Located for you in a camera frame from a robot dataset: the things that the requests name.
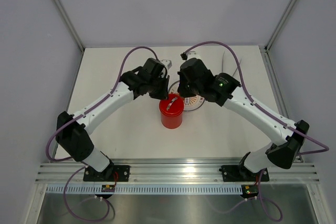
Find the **red round lid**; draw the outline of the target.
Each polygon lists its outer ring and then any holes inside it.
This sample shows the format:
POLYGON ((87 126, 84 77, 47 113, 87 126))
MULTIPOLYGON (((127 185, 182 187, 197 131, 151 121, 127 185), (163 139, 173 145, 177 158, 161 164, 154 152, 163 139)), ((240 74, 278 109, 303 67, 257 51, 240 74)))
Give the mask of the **red round lid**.
POLYGON ((160 101, 159 110, 164 116, 179 116, 184 111, 184 100, 178 94, 170 93, 168 99, 160 101))

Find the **red cylindrical lunch box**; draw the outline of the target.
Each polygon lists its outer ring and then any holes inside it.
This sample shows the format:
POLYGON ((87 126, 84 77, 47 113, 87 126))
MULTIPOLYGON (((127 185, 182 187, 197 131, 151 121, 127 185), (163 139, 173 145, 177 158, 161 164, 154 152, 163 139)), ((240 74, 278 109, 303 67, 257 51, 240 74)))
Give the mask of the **red cylindrical lunch box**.
POLYGON ((167 129, 176 129, 183 122, 183 110, 161 110, 161 123, 167 129))

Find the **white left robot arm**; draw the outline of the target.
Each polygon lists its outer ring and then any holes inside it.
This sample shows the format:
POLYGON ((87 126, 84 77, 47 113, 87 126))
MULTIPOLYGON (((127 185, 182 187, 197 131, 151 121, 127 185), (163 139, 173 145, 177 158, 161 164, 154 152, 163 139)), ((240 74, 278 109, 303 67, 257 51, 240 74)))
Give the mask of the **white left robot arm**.
POLYGON ((113 161, 98 150, 90 134, 117 109, 145 94, 153 99, 168 98, 170 76, 166 73, 148 73, 141 67, 121 75, 115 89, 100 100, 75 114, 63 112, 57 119, 57 143, 77 162, 88 166, 90 176, 97 181, 116 179, 113 161))

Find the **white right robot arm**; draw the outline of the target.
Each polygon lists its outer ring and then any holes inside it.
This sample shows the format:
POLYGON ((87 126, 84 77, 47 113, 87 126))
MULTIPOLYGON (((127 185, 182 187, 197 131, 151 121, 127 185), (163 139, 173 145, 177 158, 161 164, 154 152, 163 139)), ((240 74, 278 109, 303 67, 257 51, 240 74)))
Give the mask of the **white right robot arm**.
POLYGON ((269 108, 266 109, 269 115, 262 112, 257 104, 248 99, 242 84, 226 73, 213 75, 210 70, 204 70, 201 74, 180 70, 178 75, 178 92, 182 97, 199 95, 208 102, 223 106, 242 116, 271 141, 257 151, 246 153, 234 168, 222 166, 222 173, 227 173, 235 181, 247 181, 270 166, 282 169, 292 167, 304 143, 303 135, 309 129, 307 122, 286 119, 285 124, 281 125, 280 114, 269 108))

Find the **white printed plate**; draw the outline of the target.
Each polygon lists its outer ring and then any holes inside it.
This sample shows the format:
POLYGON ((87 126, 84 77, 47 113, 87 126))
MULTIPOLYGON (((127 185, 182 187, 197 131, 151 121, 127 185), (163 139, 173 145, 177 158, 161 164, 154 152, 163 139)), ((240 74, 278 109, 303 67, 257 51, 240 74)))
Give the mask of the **white printed plate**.
MULTIPOLYGON (((169 87, 169 93, 179 94, 178 87, 180 82, 175 81, 169 87)), ((185 112, 192 112, 199 109, 205 102, 204 98, 200 97, 199 95, 189 97, 189 98, 182 98, 184 102, 184 111, 185 112)))

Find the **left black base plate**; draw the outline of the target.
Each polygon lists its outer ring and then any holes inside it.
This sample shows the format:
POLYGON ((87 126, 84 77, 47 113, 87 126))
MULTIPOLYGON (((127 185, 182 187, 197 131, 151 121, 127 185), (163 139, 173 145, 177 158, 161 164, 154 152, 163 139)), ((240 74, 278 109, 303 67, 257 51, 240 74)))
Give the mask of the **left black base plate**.
POLYGON ((114 165, 112 170, 98 172, 92 167, 84 171, 83 181, 85 182, 128 182, 130 174, 129 165, 114 165))

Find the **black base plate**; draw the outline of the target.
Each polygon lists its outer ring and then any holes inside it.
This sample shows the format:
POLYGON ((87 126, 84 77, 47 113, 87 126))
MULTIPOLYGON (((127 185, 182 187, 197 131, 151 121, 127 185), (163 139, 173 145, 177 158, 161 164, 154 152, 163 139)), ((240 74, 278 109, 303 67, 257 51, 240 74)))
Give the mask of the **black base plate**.
POLYGON ((270 180, 267 170, 265 174, 252 173, 239 165, 222 165, 218 170, 222 174, 223 182, 257 182, 261 175, 262 182, 270 180))
POLYGON ((84 171, 83 181, 85 182, 128 182, 130 174, 129 165, 114 165, 112 170, 98 172, 92 167, 84 171))

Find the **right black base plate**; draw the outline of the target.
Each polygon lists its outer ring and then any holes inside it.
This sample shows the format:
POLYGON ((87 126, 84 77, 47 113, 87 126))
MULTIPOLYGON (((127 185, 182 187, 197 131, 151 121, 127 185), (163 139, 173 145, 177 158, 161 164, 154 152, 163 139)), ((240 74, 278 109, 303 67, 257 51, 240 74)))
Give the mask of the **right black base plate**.
POLYGON ((218 170, 222 174, 223 182, 257 182, 261 175, 262 182, 270 180, 267 170, 265 174, 252 173, 239 165, 222 165, 218 170))

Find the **aluminium mounting rail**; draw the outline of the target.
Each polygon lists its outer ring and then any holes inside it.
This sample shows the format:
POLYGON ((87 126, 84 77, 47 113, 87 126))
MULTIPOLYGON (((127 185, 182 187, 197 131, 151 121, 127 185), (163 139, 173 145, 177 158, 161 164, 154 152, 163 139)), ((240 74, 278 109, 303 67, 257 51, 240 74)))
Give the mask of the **aluminium mounting rail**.
MULTIPOLYGON (((221 184, 222 165, 235 165, 236 158, 115 159, 117 165, 129 165, 130 185, 135 184, 221 184)), ((74 161, 42 163, 35 183, 64 184, 82 182, 82 164, 74 161)), ((295 162, 291 169, 268 168, 270 184, 319 184, 313 163, 295 162)))

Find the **right aluminium frame post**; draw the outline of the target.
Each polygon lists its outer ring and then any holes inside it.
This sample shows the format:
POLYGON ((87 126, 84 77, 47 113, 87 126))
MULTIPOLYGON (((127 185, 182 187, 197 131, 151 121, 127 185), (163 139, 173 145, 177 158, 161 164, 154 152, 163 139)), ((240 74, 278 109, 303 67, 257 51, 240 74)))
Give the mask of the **right aluminium frame post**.
POLYGON ((269 53, 299 0, 289 0, 264 49, 269 53))

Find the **aluminium frame post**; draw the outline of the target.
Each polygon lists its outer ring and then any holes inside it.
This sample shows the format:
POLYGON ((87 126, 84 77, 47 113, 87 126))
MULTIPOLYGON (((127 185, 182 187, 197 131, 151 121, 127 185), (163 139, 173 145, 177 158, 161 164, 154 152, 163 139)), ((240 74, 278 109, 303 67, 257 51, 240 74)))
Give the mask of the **aluminium frame post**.
POLYGON ((289 0, 264 49, 269 53, 299 0, 289 0))
POLYGON ((77 47, 79 48, 80 52, 83 54, 85 51, 85 46, 83 45, 82 40, 80 39, 64 5, 62 4, 61 0, 51 0, 54 4, 56 10, 58 11, 62 21, 64 22, 65 26, 67 27, 72 39, 76 43, 77 47))

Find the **left aluminium frame post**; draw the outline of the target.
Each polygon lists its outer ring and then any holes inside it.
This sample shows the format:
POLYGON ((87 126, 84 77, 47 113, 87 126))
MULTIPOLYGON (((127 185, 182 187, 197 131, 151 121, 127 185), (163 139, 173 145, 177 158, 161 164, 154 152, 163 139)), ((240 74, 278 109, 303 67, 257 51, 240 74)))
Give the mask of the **left aluminium frame post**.
POLYGON ((83 45, 82 40, 80 39, 64 5, 62 4, 61 0, 51 0, 54 4, 56 10, 58 11, 62 21, 64 22, 65 26, 67 27, 72 39, 76 43, 77 47, 79 48, 80 52, 83 54, 85 51, 85 46, 83 45))

